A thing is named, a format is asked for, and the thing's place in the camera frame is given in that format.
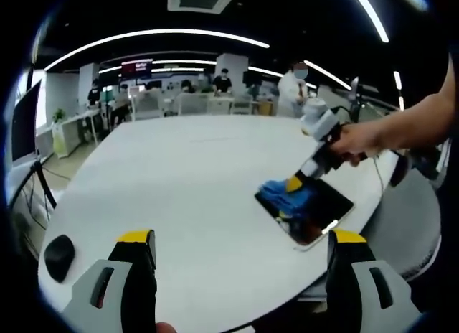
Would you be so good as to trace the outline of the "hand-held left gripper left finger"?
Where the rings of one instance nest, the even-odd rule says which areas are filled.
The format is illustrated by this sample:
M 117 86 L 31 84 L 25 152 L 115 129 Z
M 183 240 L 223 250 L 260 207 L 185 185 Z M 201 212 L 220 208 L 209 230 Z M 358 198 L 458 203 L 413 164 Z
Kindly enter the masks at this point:
M 76 280 L 62 316 L 74 332 L 156 332 L 155 271 L 155 232 L 127 232 Z

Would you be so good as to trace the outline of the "person's right hand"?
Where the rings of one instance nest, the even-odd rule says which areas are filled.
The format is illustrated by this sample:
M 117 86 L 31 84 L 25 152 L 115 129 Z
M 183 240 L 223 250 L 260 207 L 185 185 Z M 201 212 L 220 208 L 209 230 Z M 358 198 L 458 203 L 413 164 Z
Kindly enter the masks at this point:
M 361 154 L 376 156 L 382 150 L 379 132 L 379 124 L 376 122 L 343 125 L 340 138 L 331 145 L 331 150 L 357 167 L 361 162 Z

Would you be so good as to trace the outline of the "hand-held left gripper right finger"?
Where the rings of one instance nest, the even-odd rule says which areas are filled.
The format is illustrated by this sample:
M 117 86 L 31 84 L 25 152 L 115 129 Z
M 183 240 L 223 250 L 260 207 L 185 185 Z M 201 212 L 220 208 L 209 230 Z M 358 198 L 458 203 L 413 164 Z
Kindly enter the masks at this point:
M 328 233 L 326 302 L 332 332 L 408 332 L 421 316 L 403 277 L 342 229 Z

